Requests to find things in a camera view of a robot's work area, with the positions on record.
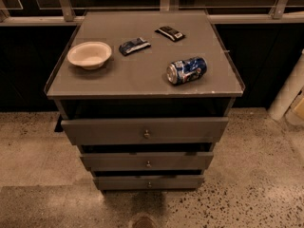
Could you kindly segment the grey drawer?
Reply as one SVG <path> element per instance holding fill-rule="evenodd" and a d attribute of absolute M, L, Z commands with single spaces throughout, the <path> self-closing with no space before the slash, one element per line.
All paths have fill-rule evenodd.
<path fill-rule="evenodd" d="M 82 154 L 91 171 L 203 170 L 213 159 L 212 152 L 137 152 Z"/>
<path fill-rule="evenodd" d="M 216 143 L 227 117 L 63 120 L 73 145 Z"/>
<path fill-rule="evenodd" d="M 99 190 L 197 189 L 203 175 L 98 177 L 94 182 Z"/>

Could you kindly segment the grey drawer cabinet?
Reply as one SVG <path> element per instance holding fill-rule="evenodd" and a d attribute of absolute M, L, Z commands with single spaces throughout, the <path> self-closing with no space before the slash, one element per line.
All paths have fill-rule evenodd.
<path fill-rule="evenodd" d="M 185 37 L 173 42 L 156 32 L 168 26 Z M 127 56 L 123 43 L 142 37 L 151 44 Z M 85 70 L 67 59 L 58 62 L 45 92 L 63 120 L 227 117 L 244 84 L 207 15 L 191 11 L 90 12 L 73 37 L 79 45 L 102 41 L 113 54 L 104 66 Z M 171 84 L 167 67 L 202 57 L 207 71 L 182 85 Z M 218 142 L 75 145 L 82 154 L 137 152 L 212 152 Z M 89 171 L 93 180 L 118 176 L 203 175 L 203 170 Z"/>

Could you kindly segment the grey top drawer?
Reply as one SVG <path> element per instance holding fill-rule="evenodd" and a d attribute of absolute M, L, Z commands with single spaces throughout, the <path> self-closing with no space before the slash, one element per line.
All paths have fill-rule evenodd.
<path fill-rule="evenodd" d="M 216 143 L 227 117 L 63 120 L 73 145 Z"/>

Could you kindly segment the grey bottom drawer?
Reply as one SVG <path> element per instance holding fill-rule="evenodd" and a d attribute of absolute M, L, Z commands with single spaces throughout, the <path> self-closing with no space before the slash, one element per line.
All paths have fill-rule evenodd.
<path fill-rule="evenodd" d="M 99 190 L 197 189 L 203 175 L 98 177 L 94 182 Z"/>

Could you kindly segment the blue crushed soda can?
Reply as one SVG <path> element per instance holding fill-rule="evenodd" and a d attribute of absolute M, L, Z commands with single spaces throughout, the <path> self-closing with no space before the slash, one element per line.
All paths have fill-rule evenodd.
<path fill-rule="evenodd" d="M 172 62 L 166 70 L 168 81 L 173 85 L 182 85 L 197 80 L 207 71 L 207 63 L 202 57 L 193 57 Z"/>

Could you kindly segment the blue snack packet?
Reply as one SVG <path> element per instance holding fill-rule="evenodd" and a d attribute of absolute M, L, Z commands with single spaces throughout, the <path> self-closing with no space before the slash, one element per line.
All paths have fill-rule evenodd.
<path fill-rule="evenodd" d="M 119 52 L 123 56 L 127 56 L 135 51 L 150 48 L 151 44 L 142 37 L 127 41 L 119 46 Z"/>

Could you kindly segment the black snack packet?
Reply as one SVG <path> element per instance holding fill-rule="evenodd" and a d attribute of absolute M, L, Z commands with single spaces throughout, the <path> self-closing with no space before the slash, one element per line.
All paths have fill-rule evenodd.
<path fill-rule="evenodd" d="M 179 40 L 181 40 L 185 37 L 185 35 L 183 33 L 181 33 L 180 31 L 175 30 L 168 26 L 160 27 L 160 28 L 156 29 L 156 32 L 167 37 L 168 39 L 170 39 L 173 42 L 178 42 Z"/>

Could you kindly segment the white paper bowl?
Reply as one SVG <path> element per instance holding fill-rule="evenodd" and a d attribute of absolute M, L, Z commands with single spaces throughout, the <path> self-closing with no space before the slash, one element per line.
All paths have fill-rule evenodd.
<path fill-rule="evenodd" d="M 103 42 L 85 42 L 71 48 L 67 60 L 76 67 L 91 70 L 101 67 L 112 55 L 111 47 Z"/>

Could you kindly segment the white diagonal pole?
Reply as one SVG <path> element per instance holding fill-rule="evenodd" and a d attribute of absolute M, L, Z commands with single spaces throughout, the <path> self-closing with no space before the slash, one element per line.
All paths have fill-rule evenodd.
<path fill-rule="evenodd" d="M 301 56 L 294 65 L 294 68 L 283 87 L 275 96 L 274 101 L 268 109 L 270 117 L 276 121 L 280 120 L 289 106 L 292 104 L 300 90 L 304 86 L 304 49 Z"/>

